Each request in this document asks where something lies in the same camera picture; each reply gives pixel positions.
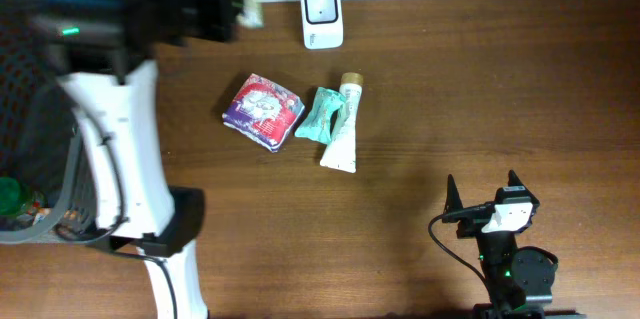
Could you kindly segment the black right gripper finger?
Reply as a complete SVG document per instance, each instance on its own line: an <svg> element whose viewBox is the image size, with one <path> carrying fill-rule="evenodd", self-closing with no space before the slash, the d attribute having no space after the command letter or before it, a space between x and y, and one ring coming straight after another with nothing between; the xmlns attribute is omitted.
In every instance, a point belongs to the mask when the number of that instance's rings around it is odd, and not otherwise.
<svg viewBox="0 0 640 319"><path fill-rule="evenodd" d="M508 172L508 186L509 187L523 187L524 186L524 184L519 179L519 177L517 176L517 174L516 174L516 172L514 170L510 170Z"/></svg>
<svg viewBox="0 0 640 319"><path fill-rule="evenodd" d="M452 174L447 177L447 193L444 206L444 214L460 211L464 208L460 194Z"/></svg>

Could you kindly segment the white tube gold cap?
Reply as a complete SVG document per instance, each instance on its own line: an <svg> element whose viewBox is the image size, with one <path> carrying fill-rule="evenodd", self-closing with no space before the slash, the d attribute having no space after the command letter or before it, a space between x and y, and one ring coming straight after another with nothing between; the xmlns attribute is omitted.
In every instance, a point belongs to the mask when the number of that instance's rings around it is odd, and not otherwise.
<svg viewBox="0 0 640 319"><path fill-rule="evenodd" d="M364 77L355 72L341 77L339 92L345 97L345 103L338 111L331 142L320 160L323 167L356 172L356 122L363 84Z"/></svg>

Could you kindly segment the mint green wipes pack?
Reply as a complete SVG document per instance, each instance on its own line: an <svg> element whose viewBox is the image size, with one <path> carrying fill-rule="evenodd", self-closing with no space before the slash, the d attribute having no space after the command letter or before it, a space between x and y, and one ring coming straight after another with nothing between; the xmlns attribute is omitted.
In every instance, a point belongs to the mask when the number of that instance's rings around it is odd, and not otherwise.
<svg viewBox="0 0 640 319"><path fill-rule="evenodd" d="M311 110L294 135L328 145L331 142L332 116L345 102L345 96L338 91L318 87Z"/></svg>

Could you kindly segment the red purple pad pack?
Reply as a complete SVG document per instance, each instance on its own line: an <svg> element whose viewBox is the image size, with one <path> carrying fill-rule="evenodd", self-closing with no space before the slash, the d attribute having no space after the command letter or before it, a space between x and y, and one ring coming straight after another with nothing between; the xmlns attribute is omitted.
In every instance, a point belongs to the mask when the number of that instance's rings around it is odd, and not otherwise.
<svg viewBox="0 0 640 319"><path fill-rule="evenodd" d="M289 89L252 73L228 109L223 124L276 153L305 111L301 98Z"/></svg>

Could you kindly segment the green lid jar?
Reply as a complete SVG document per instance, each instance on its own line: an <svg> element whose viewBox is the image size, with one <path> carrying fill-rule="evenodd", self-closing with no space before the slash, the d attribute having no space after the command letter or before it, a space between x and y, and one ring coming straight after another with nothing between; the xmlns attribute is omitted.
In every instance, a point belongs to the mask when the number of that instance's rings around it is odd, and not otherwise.
<svg viewBox="0 0 640 319"><path fill-rule="evenodd" d="M16 217L27 213L34 204L33 193L19 181L1 178L1 215Z"/></svg>

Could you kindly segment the green Kleenex tissue pack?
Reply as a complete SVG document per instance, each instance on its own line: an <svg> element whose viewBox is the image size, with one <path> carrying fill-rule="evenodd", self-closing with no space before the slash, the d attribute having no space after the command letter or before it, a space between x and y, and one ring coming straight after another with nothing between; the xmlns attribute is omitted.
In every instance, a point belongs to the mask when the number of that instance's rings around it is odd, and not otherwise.
<svg viewBox="0 0 640 319"><path fill-rule="evenodd" d="M237 23L249 29L264 26L264 15L261 0L241 0L241 8L236 16Z"/></svg>

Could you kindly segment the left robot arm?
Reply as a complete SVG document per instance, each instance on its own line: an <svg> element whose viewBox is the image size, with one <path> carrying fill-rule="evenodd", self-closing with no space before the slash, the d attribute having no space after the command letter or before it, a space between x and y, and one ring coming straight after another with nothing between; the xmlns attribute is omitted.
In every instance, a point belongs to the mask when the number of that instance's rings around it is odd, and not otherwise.
<svg viewBox="0 0 640 319"><path fill-rule="evenodd" d="M206 318L201 189L164 175L157 44L228 42L245 0L1 0L1 241L144 262L161 318Z"/></svg>

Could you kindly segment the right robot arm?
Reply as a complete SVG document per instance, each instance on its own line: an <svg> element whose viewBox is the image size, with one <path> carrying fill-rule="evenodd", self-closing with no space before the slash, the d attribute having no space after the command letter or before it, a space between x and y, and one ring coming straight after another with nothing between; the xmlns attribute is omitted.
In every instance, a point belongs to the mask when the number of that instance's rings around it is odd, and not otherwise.
<svg viewBox="0 0 640 319"><path fill-rule="evenodd" d="M552 302L558 268L554 254L534 246L520 247L516 236L532 225L539 200L514 171L496 191L495 199L465 207L452 176L447 178L444 223L457 225L459 239L474 239L482 269L481 281L490 302L476 304L474 318L543 318Z"/></svg>

